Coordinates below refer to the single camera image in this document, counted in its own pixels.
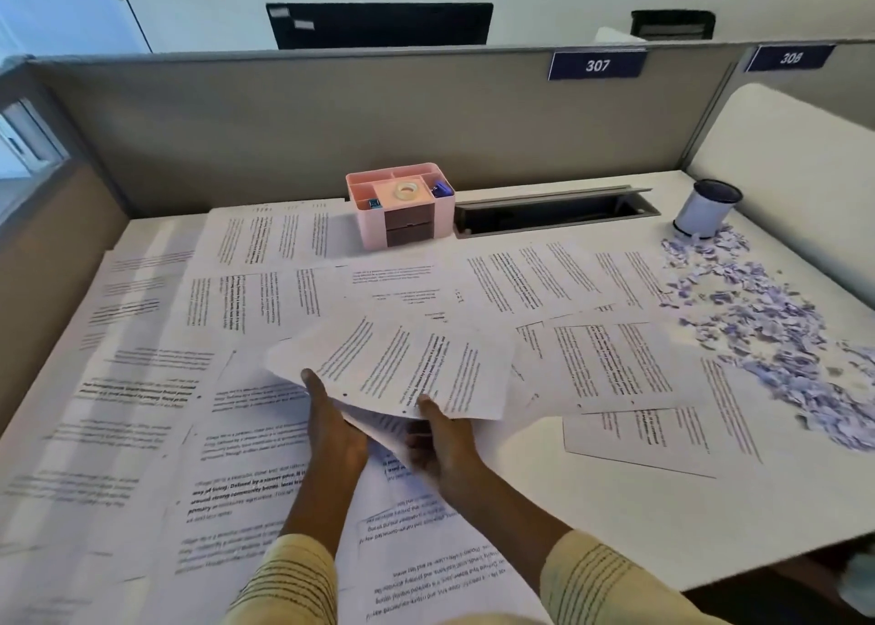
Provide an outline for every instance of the striped sleeve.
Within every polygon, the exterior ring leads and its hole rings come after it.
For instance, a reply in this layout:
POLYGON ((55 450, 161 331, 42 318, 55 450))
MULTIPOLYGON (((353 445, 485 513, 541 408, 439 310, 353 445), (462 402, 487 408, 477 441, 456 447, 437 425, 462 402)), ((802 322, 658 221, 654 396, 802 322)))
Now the striped sleeve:
POLYGON ((541 603, 556 625, 716 625, 683 595, 595 537, 570 531, 541 570, 541 603))
POLYGON ((231 604, 222 625, 274 623, 334 625, 337 571, 322 544, 306 535, 283 535, 231 604))

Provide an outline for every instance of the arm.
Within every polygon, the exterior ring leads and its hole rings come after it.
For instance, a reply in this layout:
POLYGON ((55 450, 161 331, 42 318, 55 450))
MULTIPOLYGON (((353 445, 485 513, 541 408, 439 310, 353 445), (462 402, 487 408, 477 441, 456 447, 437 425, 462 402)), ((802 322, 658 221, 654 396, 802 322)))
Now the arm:
POLYGON ((410 425, 410 459, 493 544, 555 623, 719 623, 595 537, 573 531, 486 466, 471 422, 451 420, 422 396, 426 421, 410 425))
POLYGON ((223 625, 337 621, 334 555, 361 471, 367 437, 347 424, 306 369, 312 457, 289 516, 255 575, 237 595, 223 625))

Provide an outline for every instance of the black monitor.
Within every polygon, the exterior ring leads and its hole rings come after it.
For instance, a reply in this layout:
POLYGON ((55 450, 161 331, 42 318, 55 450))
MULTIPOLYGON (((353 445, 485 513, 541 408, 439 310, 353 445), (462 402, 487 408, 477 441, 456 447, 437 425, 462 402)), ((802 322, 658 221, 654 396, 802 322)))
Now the black monitor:
POLYGON ((279 49, 486 44, 491 2, 269 2, 279 49))

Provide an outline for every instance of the gray cubicle wall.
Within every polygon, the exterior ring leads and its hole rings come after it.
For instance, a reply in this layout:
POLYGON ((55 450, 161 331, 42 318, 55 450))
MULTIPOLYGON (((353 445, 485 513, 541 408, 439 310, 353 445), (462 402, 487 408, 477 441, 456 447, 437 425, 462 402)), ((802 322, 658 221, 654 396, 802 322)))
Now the gray cubicle wall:
POLYGON ((762 44, 836 44, 819 70, 745 72, 758 44, 751 44, 738 61, 732 76, 715 102, 703 128, 684 158, 684 167, 692 161, 705 140, 710 126, 731 95, 749 83, 758 83, 841 118, 875 129, 875 41, 803 41, 762 44))
POLYGON ((17 181, 0 219, 0 432, 70 321, 128 216, 45 89, 20 65, 0 74, 0 109, 26 99, 66 159, 17 181))
POLYGON ((351 171, 419 162, 462 190, 677 168, 746 46, 646 46, 638 78, 563 81, 553 50, 490 47, 32 66, 154 216, 344 195, 351 171))

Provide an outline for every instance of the number 307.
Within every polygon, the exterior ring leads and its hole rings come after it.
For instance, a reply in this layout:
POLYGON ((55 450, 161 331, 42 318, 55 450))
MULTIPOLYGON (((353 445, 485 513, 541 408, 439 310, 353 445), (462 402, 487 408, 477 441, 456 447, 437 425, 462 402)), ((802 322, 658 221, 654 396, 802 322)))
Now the number 307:
POLYGON ((607 67, 611 64, 610 59, 608 60, 587 60, 586 61, 586 71, 587 72, 606 72, 607 67))
POLYGON ((784 57, 781 59, 781 65, 795 65, 796 63, 801 63, 803 61, 803 53, 785 53, 784 57))

